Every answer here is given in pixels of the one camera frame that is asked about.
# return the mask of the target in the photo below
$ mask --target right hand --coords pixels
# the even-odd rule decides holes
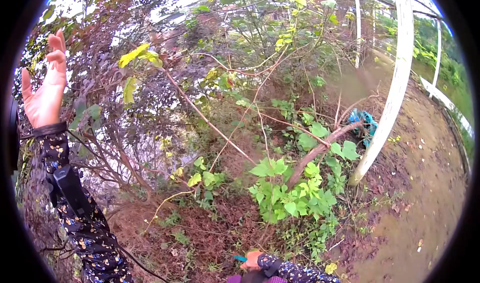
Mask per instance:
[[[34,129],[60,122],[63,90],[67,85],[65,39],[62,30],[58,30],[56,35],[50,34],[48,43],[53,51],[46,56],[49,65],[45,79],[34,94],[28,70],[21,70],[21,93],[25,113]]]
[[[263,254],[260,251],[252,251],[247,253],[247,261],[244,262],[242,265],[240,265],[240,268],[249,268],[250,270],[254,269],[261,269],[260,266],[258,266],[258,256]]]

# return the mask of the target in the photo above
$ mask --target ground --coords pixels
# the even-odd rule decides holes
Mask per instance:
[[[380,63],[366,70],[379,82],[380,96],[363,107],[378,120],[392,70]],[[324,256],[325,262],[338,264],[336,272],[345,282],[421,281],[445,249],[463,207],[466,174],[441,109],[410,80],[391,133],[394,141],[386,142],[363,181],[347,189],[345,201],[339,200],[348,206],[348,215],[327,242]],[[170,278],[183,273],[184,281],[225,282],[241,272],[232,254],[251,248],[282,252],[279,227],[261,222],[244,188],[232,184],[215,201],[215,210],[209,211],[174,200],[147,232],[144,220],[153,217],[153,204],[129,206],[109,223],[120,243],[147,267]],[[291,259],[305,261],[302,256]],[[138,281],[155,281],[132,267]]]
[[[382,79],[380,94],[387,94],[390,79]],[[346,263],[350,281],[422,281],[452,236],[463,207],[466,174],[441,109],[416,82],[408,82],[391,133],[400,140],[387,141],[363,181],[373,193],[380,188],[404,190],[405,195],[395,205],[369,212],[375,230],[359,242],[353,263]]]

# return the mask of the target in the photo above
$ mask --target teal scissors handle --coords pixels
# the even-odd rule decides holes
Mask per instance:
[[[247,262],[247,258],[242,256],[233,256],[235,259],[240,260],[241,262]]]

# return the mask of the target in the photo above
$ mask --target white pipe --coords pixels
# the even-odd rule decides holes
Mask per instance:
[[[357,55],[355,57],[355,68],[359,67],[360,64],[360,48],[361,48],[361,40],[362,37],[362,19],[360,15],[360,0],[355,0],[355,9],[357,11]]]
[[[437,19],[437,29],[438,29],[438,46],[437,46],[437,66],[435,66],[435,75],[433,76],[433,82],[431,83],[433,87],[437,85],[438,71],[440,70],[440,60],[442,59],[442,23],[440,19]],[[433,94],[430,93],[428,96],[429,99],[432,99]]]
[[[357,185],[365,173],[367,173],[384,146],[399,114],[405,90],[407,89],[406,85],[409,81],[414,38],[412,5],[410,0],[395,0],[395,2],[399,23],[397,55],[392,84],[390,85],[390,92],[388,93],[385,108],[383,109],[375,135],[373,135],[370,146],[365,151],[363,158],[348,181],[353,186]]]

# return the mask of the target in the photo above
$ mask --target sleeve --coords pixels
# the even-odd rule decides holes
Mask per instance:
[[[48,174],[69,164],[66,130],[65,122],[33,130],[33,135],[40,144],[40,158]],[[50,186],[49,191],[58,193]],[[127,259],[115,245],[116,237],[110,232],[105,216],[89,192],[84,188],[83,192],[92,205],[90,218],[102,232],[96,230],[85,218],[76,217],[61,193],[50,198],[55,199],[52,204],[75,253],[81,258],[84,275],[95,283],[133,282]]]
[[[257,263],[262,269],[266,270],[270,268],[277,259],[278,257],[275,255],[261,254],[258,256]],[[300,264],[294,264],[289,261],[280,264],[278,275],[290,283],[339,282],[338,277],[335,275],[329,275],[319,270],[306,268]]]

